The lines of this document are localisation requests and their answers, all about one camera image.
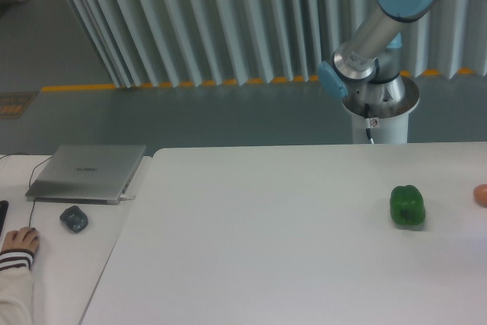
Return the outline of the person's hand on mouse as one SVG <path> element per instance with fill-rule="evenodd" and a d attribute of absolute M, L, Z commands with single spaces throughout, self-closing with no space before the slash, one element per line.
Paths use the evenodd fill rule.
<path fill-rule="evenodd" d="M 5 235 L 1 252 L 24 251 L 34 256 L 39 245 L 39 231 L 36 228 L 23 227 L 18 231 L 9 231 Z"/>

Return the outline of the cream striped sleeve forearm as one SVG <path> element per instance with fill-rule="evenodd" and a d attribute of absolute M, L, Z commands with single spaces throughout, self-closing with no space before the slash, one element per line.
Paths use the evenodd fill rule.
<path fill-rule="evenodd" d="M 1 252 L 1 324 L 33 324 L 33 258 L 24 249 Z"/>

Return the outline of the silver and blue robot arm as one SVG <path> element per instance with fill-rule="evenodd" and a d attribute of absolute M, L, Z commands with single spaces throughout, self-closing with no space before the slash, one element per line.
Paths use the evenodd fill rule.
<path fill-rule="evenodd" d="M 376 0 L 369 16 L 352 38 L 319 64 L 321 86 L 334 98 L 347 97 L 378 74 L 377 58 L 403 26 L 421 19 L 439 0 Z"/>

